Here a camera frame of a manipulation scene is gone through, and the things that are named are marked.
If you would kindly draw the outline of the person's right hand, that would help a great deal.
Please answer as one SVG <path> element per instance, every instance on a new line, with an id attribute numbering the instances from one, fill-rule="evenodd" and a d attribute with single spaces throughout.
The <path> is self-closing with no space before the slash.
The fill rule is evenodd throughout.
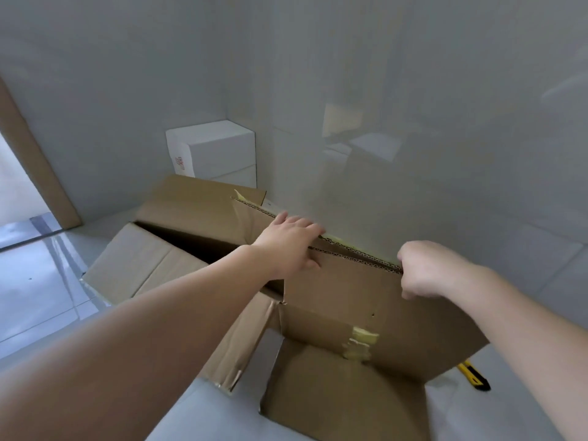
<path id="1" fill-rule="evenodd" d="M 477 278 L 479 267 L 443 245 L 430 241 L 420 243 L 420 295 L 452 300 L 469 289 Z"/>

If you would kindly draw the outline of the person's left hand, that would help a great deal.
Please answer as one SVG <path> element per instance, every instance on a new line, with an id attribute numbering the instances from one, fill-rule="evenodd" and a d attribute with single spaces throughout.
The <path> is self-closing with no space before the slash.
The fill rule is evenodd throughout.
<path id="1" fill-rule="evenodd" d="M 326 232 L 320 224 L 299 216 L 278 214 L 252 244 L 270 280 L 283 280 L 301 271 L 302 257 Z"/>

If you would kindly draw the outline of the brown cardboard box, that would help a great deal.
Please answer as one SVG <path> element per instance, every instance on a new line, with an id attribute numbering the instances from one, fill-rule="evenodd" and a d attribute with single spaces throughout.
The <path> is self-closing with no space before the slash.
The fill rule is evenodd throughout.
<path id="1" fill-rule="evenodd" d="M 253 243 L 275 218 L 266 193 L 173 175 L 107 245 L 82 280 L 112 305 Z M 317 441 L 429 441 L 424 385 L 488 344 L 445 299 L 401 297 L 402 269 L 319 237 L 320 265 L 270 281 L 200 377 L 231 392 L 264 331 L 284 337 L 260 413 Z"/>

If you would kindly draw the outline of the person's right forearm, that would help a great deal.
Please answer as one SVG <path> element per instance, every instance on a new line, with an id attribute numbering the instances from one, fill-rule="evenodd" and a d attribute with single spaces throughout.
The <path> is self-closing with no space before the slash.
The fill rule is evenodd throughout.
<path id="1" fill-rule="evenodd" d="M 566 441 L 588 441 L 588 331 L 467 263 L 447 297 L 474 319 Z"/>

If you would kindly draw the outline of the person's left forearm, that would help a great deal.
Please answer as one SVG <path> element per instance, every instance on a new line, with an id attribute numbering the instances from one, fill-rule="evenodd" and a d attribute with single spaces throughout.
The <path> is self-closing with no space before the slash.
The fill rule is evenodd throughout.
<path id="1" fill-rule="evenodd" d="M 0 377 L 0 441 L 144 441 L 283 258 L 241 246 L 17 364 Z"/>

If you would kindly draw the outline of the yellow black utility knife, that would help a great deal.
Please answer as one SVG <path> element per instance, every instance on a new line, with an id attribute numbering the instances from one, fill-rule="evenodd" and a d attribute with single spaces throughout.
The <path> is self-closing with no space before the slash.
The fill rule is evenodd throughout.
<path id="1" fill-rule="evenodd" d="M 491 386 L 488 380 L 469 361 L 465 360 L 457 365 L 457 369 L 467 381 L 478 391 L 490 392 Z"/>

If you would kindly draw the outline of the white cardboard box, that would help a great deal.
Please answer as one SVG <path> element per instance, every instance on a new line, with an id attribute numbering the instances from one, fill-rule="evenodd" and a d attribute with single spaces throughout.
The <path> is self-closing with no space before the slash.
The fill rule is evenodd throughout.
<path id="1" fill-rule="evenodd" d="M 222 120 L 165 135 L 176 175 L 257 188 L 254 131 Z"/>

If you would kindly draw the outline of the brown wooden door frame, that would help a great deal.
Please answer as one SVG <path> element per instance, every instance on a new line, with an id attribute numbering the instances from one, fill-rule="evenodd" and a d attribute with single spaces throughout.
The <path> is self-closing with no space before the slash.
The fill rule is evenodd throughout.
<path id="1" fill-rule="evenodd" d="M 51 164 L 0 76 L 0 133 L 62 229 L 83 224 Z"/>

